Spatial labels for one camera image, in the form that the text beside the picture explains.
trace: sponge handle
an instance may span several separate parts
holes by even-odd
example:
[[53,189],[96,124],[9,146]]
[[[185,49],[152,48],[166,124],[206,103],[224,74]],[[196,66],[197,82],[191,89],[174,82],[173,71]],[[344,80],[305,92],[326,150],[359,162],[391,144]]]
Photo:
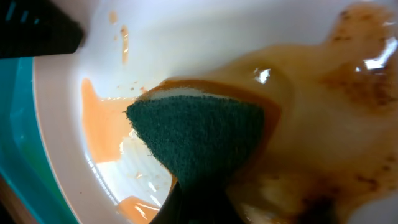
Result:
[[243,224],[222,190],[202,199],[187,197],[177,183],[150,224]]

